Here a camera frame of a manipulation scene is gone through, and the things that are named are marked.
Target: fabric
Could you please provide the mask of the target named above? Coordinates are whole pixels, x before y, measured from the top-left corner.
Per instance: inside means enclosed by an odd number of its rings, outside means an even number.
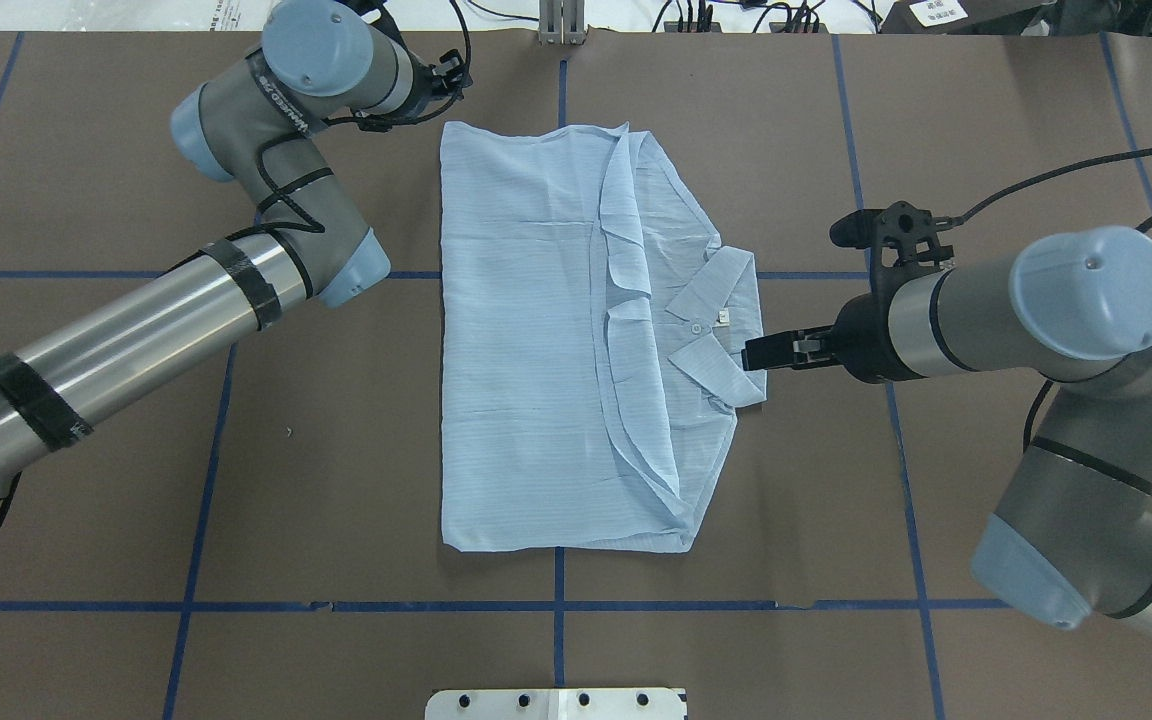
[[[755,257],[650,132],[448,123],[442,160],[444,540],[688,551],[767,391]]]

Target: white mounting plate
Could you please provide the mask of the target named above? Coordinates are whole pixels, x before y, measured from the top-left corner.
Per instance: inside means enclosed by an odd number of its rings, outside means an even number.
[[[685,720],[685,698],[673,688],[441,691],[429,698],[425,720]]]

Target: white bracket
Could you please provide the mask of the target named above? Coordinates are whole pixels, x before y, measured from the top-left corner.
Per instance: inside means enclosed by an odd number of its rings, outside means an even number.
[[[540,45],[584,45],[585,0],[540,0]]]
[[[687,692],[675,688],[563,688],[441,691],[425,720],[687,720]]]

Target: blue joint cap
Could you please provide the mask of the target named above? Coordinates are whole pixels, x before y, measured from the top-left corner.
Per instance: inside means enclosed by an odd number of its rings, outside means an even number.
[[[202,109],[198,105],[202,88],[197,86],[172,111],[172,139],[177,143],[180,154],[191,161],[199,173],[214,181],[229,182],[234,176],[220,167],[217,157],[211,154],[207,137],[202,135]]]
[[[1044,346],[1115,361],[1152,346],[1152,240],[1132,228],[1053,234],[1016,256],[1011,309]]]
[[[313,97],[342,94],[371,67],[371,28],[335,0],[283,0],[260,36],[265,61],[291,90]]]
[[[342,306],[358,293],[382,281],[389,274],[389,258],[376,240],[376,233],[369,229],[357,250],[353,251],[338,276],[332,278],[328,287],[319,293],[319,300],[326,306]]]
[[[1073,630],[1092,614],[1087,598],[996,515],[990,515],[972,556],[972,575],[1007,605],[1053,628]]]

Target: white paper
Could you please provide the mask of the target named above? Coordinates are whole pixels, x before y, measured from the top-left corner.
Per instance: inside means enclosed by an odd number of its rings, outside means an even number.
[[[968,17],[968,12],[958,0],[927,0],[925,3],[910,3],[910,10],[923,26],[941,26]]]

